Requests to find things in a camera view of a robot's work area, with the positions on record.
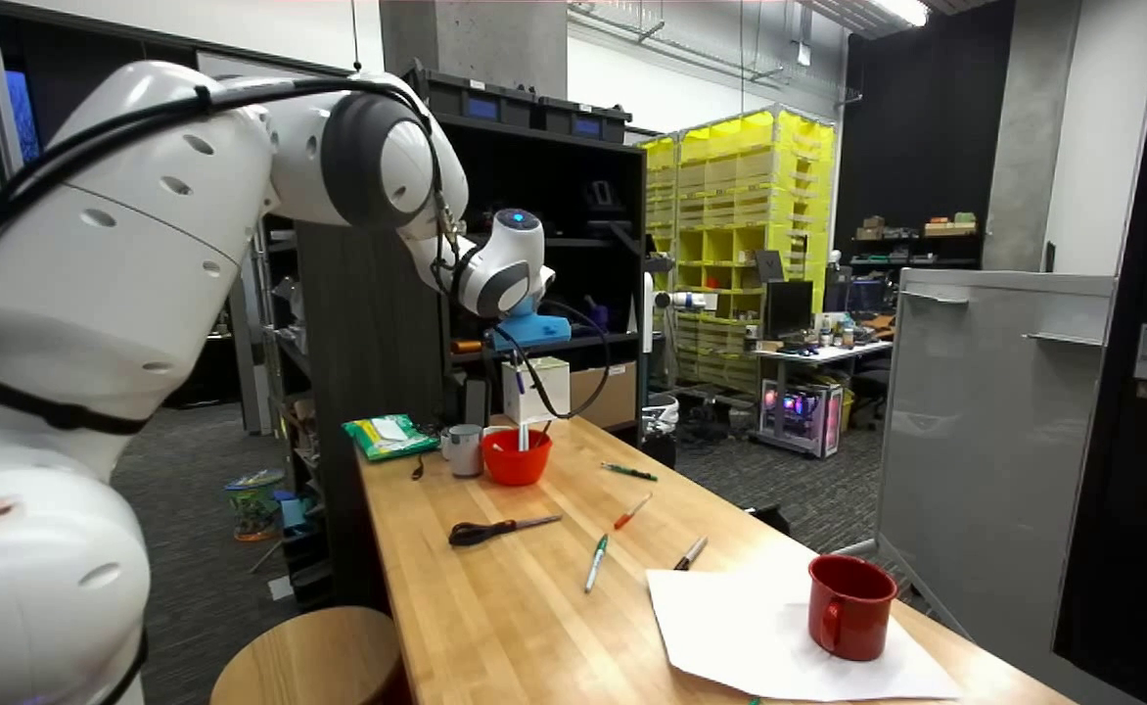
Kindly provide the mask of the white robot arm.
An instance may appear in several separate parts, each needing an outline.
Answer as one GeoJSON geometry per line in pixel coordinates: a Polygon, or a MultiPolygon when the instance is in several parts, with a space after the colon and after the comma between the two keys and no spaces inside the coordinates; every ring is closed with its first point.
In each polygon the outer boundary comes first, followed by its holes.
{"type": "Polygon", "coordinates": [[[265,215],[395,240],[474,317],[544,293],[544,221],[395,74],[100,79],[0,189],[0,705],[141,705],[154,567],[113,467],[196,366],[265,215]]]}

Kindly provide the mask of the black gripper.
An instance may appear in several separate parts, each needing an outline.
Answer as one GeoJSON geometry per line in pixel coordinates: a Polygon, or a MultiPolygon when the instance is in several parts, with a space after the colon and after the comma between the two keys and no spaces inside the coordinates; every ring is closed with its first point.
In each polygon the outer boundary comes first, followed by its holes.
{"type": "Polygon", "coordinates": [[[532,405],[539,398],[539,366],[523,351],[510,351],[500,362],[500,390],[510,405],[532,405]]]}

